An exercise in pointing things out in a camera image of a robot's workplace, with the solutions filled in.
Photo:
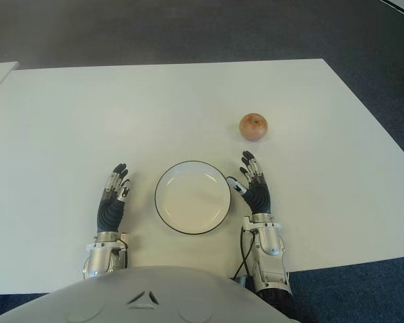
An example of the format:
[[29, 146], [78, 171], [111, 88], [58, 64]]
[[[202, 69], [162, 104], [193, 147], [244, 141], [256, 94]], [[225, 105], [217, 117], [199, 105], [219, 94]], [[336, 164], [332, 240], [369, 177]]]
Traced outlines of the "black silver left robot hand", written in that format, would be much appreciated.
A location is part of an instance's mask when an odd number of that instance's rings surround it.
[[97, 212], [98, 233], [118, 231], [123, 218], [125, 203], [131, 191], [128, 173], [127, 165], [122, 163], [117, 165], [108, 177]]

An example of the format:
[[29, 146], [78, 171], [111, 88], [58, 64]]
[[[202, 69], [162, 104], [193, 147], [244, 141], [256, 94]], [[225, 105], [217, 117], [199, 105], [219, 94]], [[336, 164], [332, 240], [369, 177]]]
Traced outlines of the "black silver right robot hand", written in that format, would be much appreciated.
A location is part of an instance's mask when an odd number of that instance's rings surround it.
[[271, 214], [271, 197], [261, 165], [249, 151], [243, 151], [241, 157], [244, 167], [240, 172], [247, 179], [247, 186], [236, 178], [228, 176], [226, 182], [244, 199], [252, 214]]

